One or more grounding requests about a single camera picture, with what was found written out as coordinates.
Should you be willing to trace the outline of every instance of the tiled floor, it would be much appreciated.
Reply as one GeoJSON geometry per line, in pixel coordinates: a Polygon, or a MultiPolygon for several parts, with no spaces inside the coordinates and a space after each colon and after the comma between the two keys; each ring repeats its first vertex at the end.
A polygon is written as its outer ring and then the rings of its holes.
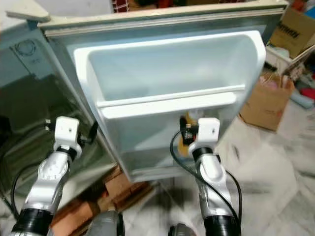
{"type": "MultiPolygon", "coordinates": [[[[315,112],[290,102],[277,134],[235,119],[218,146],[243,191],[243,236],[315,235],[315,112]]],[[[229,181],[237,208],[237,190],[229,181]]],[[[127,236],[167,235],[179,222],[204,235],[198,189],[188,175],[156,183],[124,212],[127,236]]]]}

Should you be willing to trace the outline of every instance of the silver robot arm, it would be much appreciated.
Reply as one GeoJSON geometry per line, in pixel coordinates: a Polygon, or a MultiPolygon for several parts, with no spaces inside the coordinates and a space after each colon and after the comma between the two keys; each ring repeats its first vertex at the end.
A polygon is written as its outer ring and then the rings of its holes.
{"type": "MultiPolygon", "coordinates": [[[[213,186],[232,205],[226,187],[226,171],[218,155],[213,154],[219,138],[220,121],[216,118],[200,118],[198,135],[189,146],[199,175],[213,186]]],[[[227,204],[207,185],[197,181],[201,213],[206,236],[239,236],[240,226],[227,204]]]]}
{"type": "Polygon", "coordinates": [[[38,168],[32,186],[11,235],[45,236],[57,211],[71,164],[82,154],[78,144],[79,121],[58,117],[54,152],[38,168]]]}

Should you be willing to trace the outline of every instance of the white plastic bin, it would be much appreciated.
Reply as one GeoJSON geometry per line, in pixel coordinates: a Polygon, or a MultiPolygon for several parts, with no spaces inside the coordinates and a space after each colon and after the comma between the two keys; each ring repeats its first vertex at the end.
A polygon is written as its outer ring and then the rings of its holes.
{"type": "Polygon", "coordinates": [[[265,60],[257,31],[100,44],[74,51],[76,72],[133,181],[175,175],[169,142],[187,111],[217,117],[222,135],[265,60]]]}

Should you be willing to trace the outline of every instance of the brown cardboard box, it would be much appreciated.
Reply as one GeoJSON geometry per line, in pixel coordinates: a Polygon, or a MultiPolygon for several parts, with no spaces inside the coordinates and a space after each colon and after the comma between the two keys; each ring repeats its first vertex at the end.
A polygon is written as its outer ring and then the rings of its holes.
{"type": "Polygon", "coordinates": [[[82,202],[76,208],[71,207],[71,210],[58,221],[54,220],[51,229],[55,236],[69,236],[98,213],[97,204],[82,202]]]}
{"type": "Polygon", "coordinates": [[[114,199],[115,197],[129,189],[132,184],[129,182],[125,174],[120,174],[112,180],[108,181],[105,186],[110,198],[114,199]]]}
{"type": "Polygon", "coordinates": [[[98,199],[97,205],[99,207],[100,212],[104,212],[112,208],[113,202],[109,196],[102,196],[98,199]]]}
{"type": "Polygon", "coordinates": [[[272,45],[286,48],[295,58],[315,44],[315,19],[288,8],[270,38],[272,45]]]}
{"type": "MultiPolygon", "coordinates": [[[[277,82],[280,87],[281,78],[278,75],[263,75],[277,82]]],[[[294,84],[291,80],[288,80],[285,88],[278,89],[266,87],[258,82],[240,112],[241,118],[248,124],[276,131],[293,90],[294,84]]]]}

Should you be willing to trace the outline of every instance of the black cable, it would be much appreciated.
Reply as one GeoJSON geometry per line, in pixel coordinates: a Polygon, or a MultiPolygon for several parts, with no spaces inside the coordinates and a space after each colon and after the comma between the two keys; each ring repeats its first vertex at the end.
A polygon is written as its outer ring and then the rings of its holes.
{"type": "Polygon", "coordinates": [[[237,179],[227,170],[225,172],[234,180],[235,185],[237,187],[237,193],[238,193],[238,219],[240,221],[240,224],[242,223],[242,211],[243,211],[243,198],[242,198],[242,190],[241,186],[238,183],[237,179]]]}
{"type": "Polygon", "coordinates": [[[2,152],[2,154],[0,155],[0,162],[2,161],[2,159],[5,157],[5,155],[12,149],[14,148],[16,145],[18,145],[19,142],[21,142],[23,139],[25,139],[28,135],[30,135],[32,132],[36,131],[37,129],[42,129],[46,126],[46,123],[44,124],[39,124],[36,125],[32,128],[30,128],[29,130],[27,130],[25,133],[23,133],[17,140],[14,141],[14,143],[12,145],[10,145],[8,148],[6,148],[6,150],[4,152],[2,152]]]}
{"type": "Polygon", "coordinates": [[[25,167],[23,167],[19,172],[18,174],[14,177],[14,181],[12,183],[12,186],[11,186],[11,194],[10,194],[10,197],[11,197],[11,204],[12,204],[12,208],[13,208],[13,214],[14,214],[14,217],[17,219],[17,217],[19,216],[19,212],[16,208],[16,205],[15,205],[15,187],[16,187],[16,183],[18,182],[19,180],[19,177],[21,176],[21,174],[26,171],[27,169],[29,168],[32,168],[32,167],[35,167],[35,166],[38,166],[39,164],[41,163],[41,161],[39,162],[36,162],[36,163],[32,163],[32,164],[29,164],[25,167]]]}
{"type": "MultiPolygon", "coordinates": [[[[0,155],[0,163],[3,160],[3,158],[5,157],[5,155],[12,149],[14,148],[19,142],[21,142],[23,139],[25,139],[28,135],[30,135],[32,132],[36,131],[39,128],[43,128],[47,125],[47,123],[44,124],[39,124],[36,125],[34,127],[32,127],[31,129],[27,130],[25,133],[23,133],[17,140],[14,141],[14,143],[12,145],[10,145],[8,148],[6,148],[5,151],[2,152],[2,154],[0,155]]],[[[11,213],[14,215],[14,217],[16,218],[16,213],[15,210],[16,209],[12,204],[10,204],[10,202],[8,201],[8,199],[5,197],[4,193],[1,191],[0,192],[1,198],[4,201],[5,205],[10,209],[11,213]]]]}
{"type": "Polygon", "coordinates": [[[178,165],[180,165],[184,170],[186,170],[188,173],[190,173],[192,176],[194,176],[198,181],[200,181],[201,183],[207,185],[210,189],[212,189],[223,201],[224,203],[228,206],[228,208],[230,209],[230,211],[232,212],[233,217],[236,220],[236,223],[239,227],[240,230],[240,234],[242,234],[242,230],[241,230],[241,223],[239,220],[239,217],[237,216],[235,210],[233,209],[233,207],[231,206],[231,204],[225,199],[224,196],[222,196],[222,194],[216,190],[212,185],[210,185],[209,183],[207,183],[198,173],[196,173],[194,170],[192,170],[191,168],[189,168],[188,166],[184,165],[176,156],[175,152],[174,152],[174,141],[176,139],[176,137],[182,132],[183,130],[178,131],[172,138],[171,143],[170,143],[170,152],[171,155],[173,157],[173,159],[177,162],[178,165]]]}
{"type": "Polygon", "coordinates": [[[9,200],[5,197],[4,193],[2,192],[2,190],[0,190],[0,197],[3,200],[4,204],[9,208],[9,210],[11,211],[11,213],[13,214],[14,209],[12,207],[12,205],[10,204],[9,200]]]}

